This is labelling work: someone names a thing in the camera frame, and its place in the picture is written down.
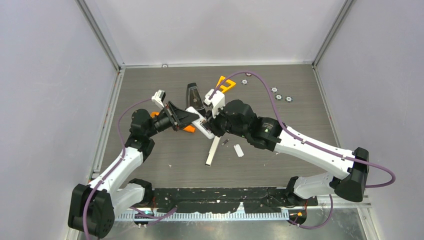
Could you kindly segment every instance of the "yellow plastic part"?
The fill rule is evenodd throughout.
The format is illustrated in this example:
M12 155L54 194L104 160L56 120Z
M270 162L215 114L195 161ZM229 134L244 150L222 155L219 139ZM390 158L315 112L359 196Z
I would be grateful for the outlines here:
M157 111L152 111L150 113L150 117L151 118L153 118L153 117L155 117L157 115L159 115L159 112L157 112ZM192 126L192 125L188 125L183 130L186 131L186 132L189 132L189 133L194 133L196 131L196 128L194 126Z
M223 81L225 79L225 76L221 76L220 78L219 78L219 81L218 81L218 83L216 84L216 86L215 86L215 88ZM224 94L224 93L226 93L228 90L230 90L230 89L232 89L232 88L234 88L235 86L236 86L236 83L234 82L234 81L232 81L232 80L230 80L230 79L227 79L226 81L225 81L225 83L226 84L228 84L228 86L224 86L224 85L221 85L221 87L219 87L220 89L221 89L221 92Z

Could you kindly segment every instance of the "white wall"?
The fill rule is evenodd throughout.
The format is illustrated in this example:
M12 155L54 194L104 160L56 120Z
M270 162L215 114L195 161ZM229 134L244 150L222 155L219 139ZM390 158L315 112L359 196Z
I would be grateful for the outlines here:
M385 240L424 235L424 1L357 0L318 72L344 147L397 175L369 189ZM388 180L370 169L369 184Z
M345 0L92 0L128 65L312 62Z
M73 0L0 4L0 239L65 238L115 69Z

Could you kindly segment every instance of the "yellow bracket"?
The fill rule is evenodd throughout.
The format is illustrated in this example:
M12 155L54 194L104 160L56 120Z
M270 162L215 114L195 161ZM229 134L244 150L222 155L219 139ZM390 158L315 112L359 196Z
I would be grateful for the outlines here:
M215 88L223 81L225 79L225 76L221 76L220 78L219 78L219 81L218 81L218 83L216 84L216 86L215 86ZM227 79L226 81L225 81L225 83L226 84L228 84L228 86L224 86L224 85L221 85L221 87L219 87L220 89L221 89L221 92L224 94L225 92L227 92L228 90L230 90L230 89L232 89L232 88L234 88L235 86L236 86L236 83L234 82L234 81L232 81L232 80L230 80L230 79Z

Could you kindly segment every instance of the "orange tool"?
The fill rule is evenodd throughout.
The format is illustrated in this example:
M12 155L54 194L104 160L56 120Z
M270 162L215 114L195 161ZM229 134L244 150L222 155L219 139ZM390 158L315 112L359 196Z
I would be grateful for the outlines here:
M218 83L216 84L216 86L215 87L217 87L223 80L225 79L225 76L221 76L220 78L219 78L219 81L218 81ZM235 86L236 86L236 83L234 82L234 81L232 81L232 80L230 80L230 79L227 79L226 81L225 81L225 83L226 84L229 84L229 86L224 86L224 85L221 85L219 88L221 89L221 92L224 94L225 92L227 92L228 90L230 90L230 89L232 89L232 88L234 88Z
M157 111L152 111L150 113L151 118L153 118L157 115L159 115L159 112L157 112ZM188 125L183 130L186 131L186 132L189 132L189 133L194 133L196 131L196 128L194 126Z

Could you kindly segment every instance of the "white rectangular object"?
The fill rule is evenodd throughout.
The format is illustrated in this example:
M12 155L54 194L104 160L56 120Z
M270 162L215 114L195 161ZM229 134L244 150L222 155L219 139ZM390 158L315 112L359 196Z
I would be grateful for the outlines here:
M243 150L242 150L242 148L240 147L240 145L239 144L236 144L236 145L234 145L234 149L235 149L235 152L237 153L237 156L239 157L239 158L241 158L241 157L243 157L245 154L243 153Z
M220 143L220 137L215 136L213 139L212 145L210 146L209 155L207 156L205 165L211 166L212 160L214 159L215 153L217 152L218 144Z

